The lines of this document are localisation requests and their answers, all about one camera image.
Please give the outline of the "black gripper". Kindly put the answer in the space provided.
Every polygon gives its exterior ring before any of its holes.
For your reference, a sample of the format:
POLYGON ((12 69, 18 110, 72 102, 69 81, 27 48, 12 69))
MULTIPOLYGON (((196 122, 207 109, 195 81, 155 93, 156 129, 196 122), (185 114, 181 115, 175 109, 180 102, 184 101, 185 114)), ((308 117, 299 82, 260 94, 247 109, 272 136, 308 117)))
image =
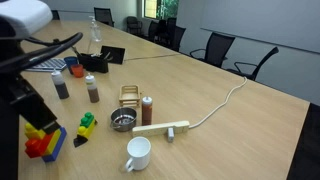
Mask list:
POLYGON ((10 78, 6 85, 6 97, 10 106, 34 128, 51 134, 60 128, 57 117, 44 99, 22 76, 10 78))

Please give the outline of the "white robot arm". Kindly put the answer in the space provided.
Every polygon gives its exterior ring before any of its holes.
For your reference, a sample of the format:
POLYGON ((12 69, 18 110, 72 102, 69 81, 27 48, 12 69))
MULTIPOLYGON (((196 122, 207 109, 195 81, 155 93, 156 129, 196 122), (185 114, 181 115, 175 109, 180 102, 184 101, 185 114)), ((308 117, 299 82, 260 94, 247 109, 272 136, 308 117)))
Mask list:
POLYGON ((21 72, 43 62, 48 47, 25 53, 21 42, 45 27, 53 18, 49 6, 41 0, 1 0, 1 111, 13 121, 22 116, 37 130, 49 134, 60 127, 43 98, 25 80, 21 72))

